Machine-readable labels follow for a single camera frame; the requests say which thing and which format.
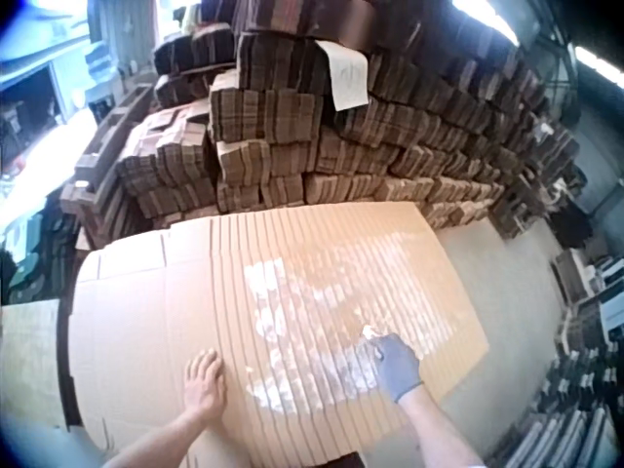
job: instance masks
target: forearm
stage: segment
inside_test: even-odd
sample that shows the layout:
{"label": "forearm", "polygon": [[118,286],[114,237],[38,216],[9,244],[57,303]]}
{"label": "forearm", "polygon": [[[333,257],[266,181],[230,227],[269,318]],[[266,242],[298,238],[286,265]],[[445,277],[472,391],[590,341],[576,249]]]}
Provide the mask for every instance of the forearm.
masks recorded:
{"label": "forearm", "polygon": [[484,462],[464,441],[424,385],[399,402],[413,425],[426,466],[467,467]]}
{"label": "forearm", "polygon": [[115,456],[106,468],[177,468],[204,430],[202,422],[188,413],[183,413],[167,426],[157,429],[122,453]]}

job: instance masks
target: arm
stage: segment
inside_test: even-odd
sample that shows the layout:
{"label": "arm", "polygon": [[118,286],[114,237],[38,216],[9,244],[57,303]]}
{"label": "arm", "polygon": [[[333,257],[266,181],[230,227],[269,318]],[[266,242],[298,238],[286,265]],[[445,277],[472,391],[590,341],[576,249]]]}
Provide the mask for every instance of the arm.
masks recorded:
{"label": "arm", "polygon": [[376,338],[375,359],[383,391],[406,412],[413,425],[426,466],[484,466],[422,385],[415,353],[393,333]]}
{"label": "arm", "polygon": [[214,350],[186,364],[184,412],[162,429],[147,434],[106,463],[107,468],[177,468],[191,444],[225,409],[223,361]]}

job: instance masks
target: corrugated cardboard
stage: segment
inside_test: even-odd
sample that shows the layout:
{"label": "corrugated cardboard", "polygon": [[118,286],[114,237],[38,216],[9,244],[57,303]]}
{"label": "corrugated cardboard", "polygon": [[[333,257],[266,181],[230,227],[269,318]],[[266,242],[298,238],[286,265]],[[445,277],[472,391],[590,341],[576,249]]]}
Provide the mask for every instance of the corrugated cardboard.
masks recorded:
{"label": "corrugated cardboard", "polygon": [[[414,203],[196,219],[91,253],[70,367],[89,434],[122,449],[182,411],[185,362],[215,348],[229,388],[224,424],[253,463],[319,465],[405,422],[377,389],[363,325],[398,332],[424,357],[437,400],[488,351]],[[191,448],[191,466],[212,466],[208,443]]]}
{"label": "corrugated cardboard", "polygon": [[59,301],[3,306],[2,414],[65,429],[57,362]]}

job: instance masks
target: gloved hand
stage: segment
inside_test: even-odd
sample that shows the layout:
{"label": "gloved hand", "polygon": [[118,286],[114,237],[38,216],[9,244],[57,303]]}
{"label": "gloved hand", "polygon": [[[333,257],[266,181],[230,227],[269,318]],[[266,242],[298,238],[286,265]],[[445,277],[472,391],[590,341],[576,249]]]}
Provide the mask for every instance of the gloved hand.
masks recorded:
{"label": "gloved hand", "polygon": [[395,403],[422,383],[420,362],[416,354],[400,336],[391,333],[374,338],[371,343],[378,348],[381,356],[375,356],[379,385]]}

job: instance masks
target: white paper label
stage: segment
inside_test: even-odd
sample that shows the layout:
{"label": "white paper label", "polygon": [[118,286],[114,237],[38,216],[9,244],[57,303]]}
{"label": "white paper label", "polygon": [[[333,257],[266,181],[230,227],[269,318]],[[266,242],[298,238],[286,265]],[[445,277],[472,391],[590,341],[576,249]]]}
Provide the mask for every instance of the white paper label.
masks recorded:
{"label": "white paper label", "polygon": [[335,110],[369,103],[369,61],[360,52],[328,41],[316,41],[330,60],[331,95]]}

